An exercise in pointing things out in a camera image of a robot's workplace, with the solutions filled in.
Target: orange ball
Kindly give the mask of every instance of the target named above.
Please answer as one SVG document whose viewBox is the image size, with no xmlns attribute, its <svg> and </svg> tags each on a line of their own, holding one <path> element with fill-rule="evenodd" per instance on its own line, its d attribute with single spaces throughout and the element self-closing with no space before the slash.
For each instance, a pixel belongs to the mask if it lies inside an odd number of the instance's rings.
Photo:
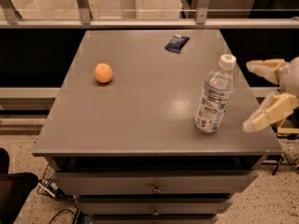
<svg viewBox="0 0 299 224">
<path fill-rule="evenodd" d="M 108 83 L 113 77 L 113 72 L 110 65 L 106 63 L 99 63 L 95 66 L 94 75 L 97 81 L 101 83 Z"/>
</svg>

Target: speckled floor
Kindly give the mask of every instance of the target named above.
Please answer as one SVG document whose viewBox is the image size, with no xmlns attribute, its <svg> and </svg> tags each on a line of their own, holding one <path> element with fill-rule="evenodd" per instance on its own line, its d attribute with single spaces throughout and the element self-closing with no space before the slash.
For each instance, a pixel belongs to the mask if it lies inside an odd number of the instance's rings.
<svg viewBox="0 0 299 224">
<path fill-rule="evenodd" d="M 42 177 L 47 167 L 43 158 L 31 152 L 41 128 L 36 119 L 30 125 L 15 124 L 3 127 L 0 123 L 0 147 L 10 155 L 10 173 L 32 172 Z M 280 142 L 292 162 L 298 158 L 298 141 Z M 233 205 L 221 215 L 218 224 L 299 224 L 299 171 L 290 165 L 280 166 L 272 175 L 275 166 L 262 165 L 257 169 L 259 177 L 243 192 L 233 196 Z M 47 224 L 57 212 L 65 208 L 75 211 L 71 202 L 57 202 L 37 194 L 35 188 L 15 223 Z M 72 223 L 73 215 L 63 212 L 52 223 Z"/>
</svg>

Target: bottle label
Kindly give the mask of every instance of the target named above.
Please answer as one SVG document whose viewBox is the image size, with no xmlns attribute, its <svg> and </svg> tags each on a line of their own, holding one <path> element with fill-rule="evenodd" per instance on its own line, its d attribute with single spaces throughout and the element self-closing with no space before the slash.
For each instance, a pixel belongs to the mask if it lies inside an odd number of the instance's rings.
<svg viewBox="0 0 299 224">
<path fill-rule="evenodd" d="M 202 98 L 195 117 L 196 126 L 208 133 L 215 132 L 220 125 L 226 106 L 234 90 L 219 90 L 205 82 Z"/>
</svg>

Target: black chair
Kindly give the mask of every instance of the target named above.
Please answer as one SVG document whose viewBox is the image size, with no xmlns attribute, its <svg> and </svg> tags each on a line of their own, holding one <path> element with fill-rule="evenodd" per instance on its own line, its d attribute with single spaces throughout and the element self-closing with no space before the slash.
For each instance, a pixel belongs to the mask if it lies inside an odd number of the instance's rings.
<svg viewBox="0 0 299 224">
<path fill-rule="evenodd" d="M 32 173 L 9 174 L 9 156 L 0 148 L 0 223 L 12 224 L 38 178 Z"/>
</svg>

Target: metal post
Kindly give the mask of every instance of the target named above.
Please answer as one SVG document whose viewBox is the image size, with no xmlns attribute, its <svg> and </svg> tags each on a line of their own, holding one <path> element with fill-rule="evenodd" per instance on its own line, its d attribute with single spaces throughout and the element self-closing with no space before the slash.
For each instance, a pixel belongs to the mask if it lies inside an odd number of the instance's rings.
<svg viewBox="0 0 299 224">
<path fill-rule="evenodd" d="M 77 0 L 77 4 L 81 22 L 83 24 L 91 23 L 93 14 L 91 12 L 88 0 Z"/>
<path fill-rule="evenodd" d="M 12 4 L 11 0 L 0 0 L 0 5 L 3 9 L 4 15 L 6 16 L 7 23 L 16 24 L 21 19 L 21 14 Z"/>
<path fill-rule="evenodd" d="M 209 0 L 193 0 L 192 3 L 196 5 L 197 10 L 196 23 L 205 24 Z"/>
</svg>

